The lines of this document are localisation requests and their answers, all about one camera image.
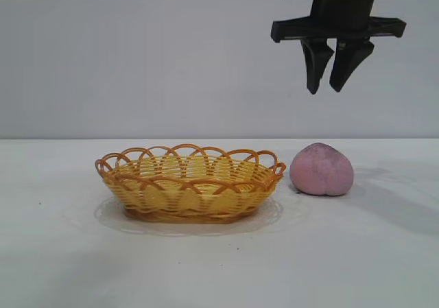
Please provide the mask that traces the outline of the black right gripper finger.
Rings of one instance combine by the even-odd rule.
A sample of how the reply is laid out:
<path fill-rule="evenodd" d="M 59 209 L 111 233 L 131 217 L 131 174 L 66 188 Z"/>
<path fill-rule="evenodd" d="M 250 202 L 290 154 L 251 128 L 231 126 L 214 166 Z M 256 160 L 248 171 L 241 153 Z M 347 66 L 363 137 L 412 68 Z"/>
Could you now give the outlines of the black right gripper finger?
<path fill-rule="evenodd" d="M 327 39 L 323 38 L 303 38 L 300 43 L 305 57 L 306 87 L 315 95 L 334 51 L 328 46 Z"/>
<path fill-rule="evenodd" d="M 337 40 L 335 60 L 329 80 L 336 92 L 342 90 L 352 73 L 373 53 L 374 48 L 369 38 Z"/>

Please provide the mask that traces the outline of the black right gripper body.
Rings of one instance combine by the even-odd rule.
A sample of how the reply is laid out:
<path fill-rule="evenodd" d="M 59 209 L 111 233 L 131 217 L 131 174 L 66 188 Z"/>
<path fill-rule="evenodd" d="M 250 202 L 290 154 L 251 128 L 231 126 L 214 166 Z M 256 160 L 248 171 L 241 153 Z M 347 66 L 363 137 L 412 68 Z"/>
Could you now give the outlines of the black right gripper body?
<path fill-rule="evenodd" d="M 374 1 L 313 0 L 309 16 L 273 22 L 271 38 L 279 43 L 306 38 L 402 37 L 406 22 L 398 18 L 371 16 Z"/>

